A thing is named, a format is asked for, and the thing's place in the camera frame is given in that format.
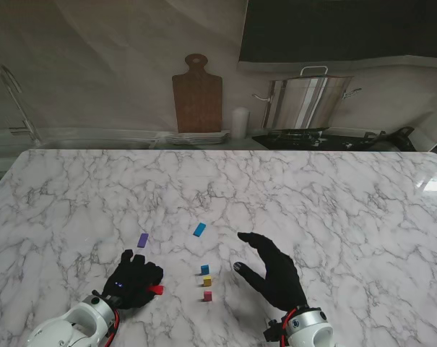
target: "gloved hand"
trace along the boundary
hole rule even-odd
[[[102,296],[117,296],[120,298],[119,309],[142,307],[154,298],[154,293],[148,291],[150,286],[156,286],[163,278],[163,270],[152,262],[144,263],[144,255],[134,256],[127,249],[122,253],[120,264],[104,285]]]
[[[255,233],[238,233],[239,239],[255,248],[267,269],[263,279],[242,262],[234,263],[234,270],[261,293],[268,302],[289,312],[292,309],[307,305],[306,297],[300,284],[297,269],[292,259],[282,253],[276,245],[265,236]]]

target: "white marble surface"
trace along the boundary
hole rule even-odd
[[[231,270],[264,269],[237,231],[293,257],[339,342],[437,346],[436,155],[167,150],[21,154],[0,183],[0,346],[101,290],[141,232],[166,292],[113,346],[265,346],[281,314]]]

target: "stack of plates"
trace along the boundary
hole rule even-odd
[[[227,132],[187,132],[167,136],[165,140],[172,145],[218,145],[226,142]]]

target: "red cable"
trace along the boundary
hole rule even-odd
[[[297,309],[293,309],[292,311],[290,311],[290,313],[287,316],[285,316],[284,323],[282,324],[282,335],[281,335],[281,344],[282,344],[282,347],[285,347],[285,338],[284,338],[285,327],[287,327],[287,322],[292,317],[292,315],[294,313],[296,313],[296,312],[297,312]]]
[[[116,309],[114,309],[114,315],[116,316],[116,320],[114,322],[114,332],[111,333],[111,335],[109,336],[108,342],[105,343],[105,347],[109,347],[111,345],[113,339],[116,337],[118,324],[120,322],[120,317],[119,317],[118,311]]]

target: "blue block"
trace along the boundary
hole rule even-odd
[[[208,275],[209,273],[210,273],[209,265],[202,265],[201,266],[201,275]]]
[[[204,229],[205,229],[205,224],[199,223],[193,235],[197,237],[201,236],[202,231],[204,231]]]

